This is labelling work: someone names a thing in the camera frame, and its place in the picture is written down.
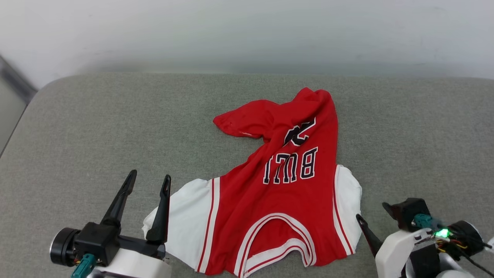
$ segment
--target red and white shirt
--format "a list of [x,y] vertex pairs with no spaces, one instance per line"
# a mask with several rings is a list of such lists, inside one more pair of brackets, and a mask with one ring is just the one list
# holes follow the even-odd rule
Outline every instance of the red and white shirt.
[[[302,89],[290,102],[250,102],[217,116],[224,133],[264,145],[227,174],[184,185],[170,200],[166,250],[198,272],[241,278],[300,252],[304,266],[353,254],[362,188],[336,164],[331,95]],[[144,220],[146,233],[156,209]]]

